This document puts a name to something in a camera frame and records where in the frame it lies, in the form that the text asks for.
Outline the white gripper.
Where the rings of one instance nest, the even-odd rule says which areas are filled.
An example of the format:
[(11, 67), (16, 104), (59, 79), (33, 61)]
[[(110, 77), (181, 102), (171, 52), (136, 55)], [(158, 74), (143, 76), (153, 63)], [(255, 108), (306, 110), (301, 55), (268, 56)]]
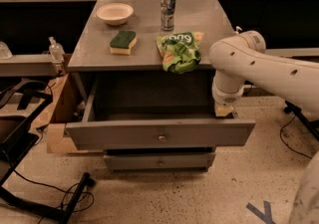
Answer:
[(233, 106), (243, 94), (244, 79), (216, 71), (212, 82), (214, 112), (218, 117), (233, 113)]

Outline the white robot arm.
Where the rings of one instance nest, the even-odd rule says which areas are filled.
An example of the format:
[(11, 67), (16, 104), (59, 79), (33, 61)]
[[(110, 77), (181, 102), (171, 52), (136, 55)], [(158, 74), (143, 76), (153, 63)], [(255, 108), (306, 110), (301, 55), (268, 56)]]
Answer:
[[(256, 31), (237, 33), (212, 44), (208, 58), (215, 68), (211, 87), (215, 114), (231, 113), (249, 81), (283, 98), (288, 110), (317, 135), (318, 122), (308, 120), (302, 112), (319, 112), (319, 64), (265, 51), (265, 40)], [(318, 173), (319, 158), (313, 156), (294, 198), (289, 224), (319, 223)]]

